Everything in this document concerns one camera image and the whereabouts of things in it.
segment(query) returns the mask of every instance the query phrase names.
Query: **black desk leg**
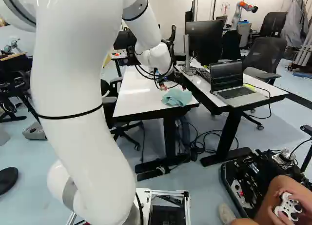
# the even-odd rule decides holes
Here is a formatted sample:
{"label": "black desk leg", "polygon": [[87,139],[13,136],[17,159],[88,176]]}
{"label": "black desk leg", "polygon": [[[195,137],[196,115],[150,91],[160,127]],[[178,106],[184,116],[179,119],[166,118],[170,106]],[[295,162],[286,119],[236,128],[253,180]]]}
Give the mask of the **black desk leg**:
{"label": "black desk leg", "polygon": [[233,160],[250,154],[251,150],[248,147],[229,151],[236,135],[242,113],[243,111],[232,111],[229,113],[222,130],[216,154],[200,159],[203,167]]}
{"label": "black desk leg", "polygon": [[176,119],[166,117],[164,120],[164,138],[166,158],[136,165],[137,180],[142,181],[170,173],[169,166],[188,163],[189,154],[176,155]]}
{"label": "black desk leg", "polygon": [[176,156],[176,120],[174,117],[166,117],[164,120],[164,137],[167,158]]}
{"label": "black desk leg", "polygon": [[28,108],[28,111],[35,117],[35,119],[40,123],[39,121],[39,117],[35,111],[35,109],[33,108],[33,106],[30,104],[30,102],[28,101],[28,99],[23,95],[23,94],[19,94],[19,98],[23,101],[23,103],[25,104],[25,106]]}
{"label": "black desk leg", "polygon": [[122,74],[121,74],[121,71],[120,71],[119,62],[118,62],[118,60],[114,60],[114,61],[115,61],[115,64],[116,64],[116,69],[117,69],[118,76],[121,77]]}

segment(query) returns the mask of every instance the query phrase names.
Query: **white game controller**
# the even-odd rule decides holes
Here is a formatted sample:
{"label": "white game controller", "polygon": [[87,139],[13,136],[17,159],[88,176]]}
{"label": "white game controller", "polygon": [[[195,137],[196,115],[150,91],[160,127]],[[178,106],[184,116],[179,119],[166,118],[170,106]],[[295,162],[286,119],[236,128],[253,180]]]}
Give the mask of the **white game controller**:
{"label": "white game controller", "polygon": [[299,201],[288,199],[290,195],[288,192],[282,194],[282,203],[275,207],[274,213],[278,216],[278,212],[281,211],[290,221],[298,222],[298,214],[302,213],[302,207]]}

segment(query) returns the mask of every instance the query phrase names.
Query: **black strap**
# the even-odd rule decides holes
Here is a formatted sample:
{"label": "black strap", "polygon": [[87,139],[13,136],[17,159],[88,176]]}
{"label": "black strap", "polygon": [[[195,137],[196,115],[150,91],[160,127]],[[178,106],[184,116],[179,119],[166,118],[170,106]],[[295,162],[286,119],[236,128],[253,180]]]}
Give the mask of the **black strap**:
{"label": "black strap", "polygon": [[87,115],[87,114],[91,114],[91,113],[97,111],[98,109],[101,109],[102,106],[103,106],[103,104],[101,104],[100,106],[98,106],[97,108],[94,108],[92,110],[89,110],[89,111],[86,111],[86,112],[83,112],[83,113],[80,113],[80,114],[73,114],[73,115],[67,115],[67,116],[49,117],[49,116],[44,116],[44,115],[40,115],[40,114],[37,114],[37,115],[38,115],[39,118],[49,119],[49,120],[72,119],[72,118],[77,118],[77,117],[84,116],[84,115]]}

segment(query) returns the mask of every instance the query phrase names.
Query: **laptop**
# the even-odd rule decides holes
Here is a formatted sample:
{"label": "laptop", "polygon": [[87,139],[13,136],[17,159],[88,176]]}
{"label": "laptop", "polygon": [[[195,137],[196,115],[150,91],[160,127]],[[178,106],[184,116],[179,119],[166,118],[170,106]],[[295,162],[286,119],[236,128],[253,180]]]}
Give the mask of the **laptop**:
{"label": "laptop", "polygon": [[267,100],[268,97],[243,86],[241,61],[210,64],[211,93],[232,107]]}

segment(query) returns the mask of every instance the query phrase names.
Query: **standing desk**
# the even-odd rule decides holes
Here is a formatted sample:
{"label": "standing desk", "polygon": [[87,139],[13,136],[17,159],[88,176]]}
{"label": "standing desk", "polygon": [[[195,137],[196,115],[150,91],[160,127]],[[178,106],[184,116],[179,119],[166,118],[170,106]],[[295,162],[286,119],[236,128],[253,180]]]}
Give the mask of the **standing desk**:
{"label": "standing desk", "polygon": [[166,158],[136,165],[138,181],[153,178],[170,172],[169,166],[190,161],[189,154],[176,154],[176,120],[191,108],[198,107],[192,100],[185,107],[167,106],[161,102],[166,91],[156,88],[154,80],[142,77],[134,66],[126,68],[121,83],[113,121],[129,122],[163,119]]}
{"label": "standing desk", "polygon": [[[195,59],[192,61],[191,66],[203,68]],[[183,68],[183,66],[177,66],[177,69],[182,72],[184,76],[184,84],[188,90],[192,92],[193,96],[200,103],[202,103],[211,112],[212,115],[220,115],[223,112],[229,112],[226,123],[222,130],[216,154],[202,158],[200,160],[201,164],[206,167],[250,154],[251,150],[248,147],[230,151],[243,112],[281,101],[288,95],[288,92],[269,85],[268,83],[265,83],[261,80],[255,79],[249,75],[243,74],[243,82],[268,90],[271,94],[271,97],[265,101],[255,102],[249,105],[233,108],[210,93],[210,83],[205,81],[199,75],[194,75],[192,72],[184,73]],[[268,92],[255,87],[254,89],[257,92],[268,96]]]}

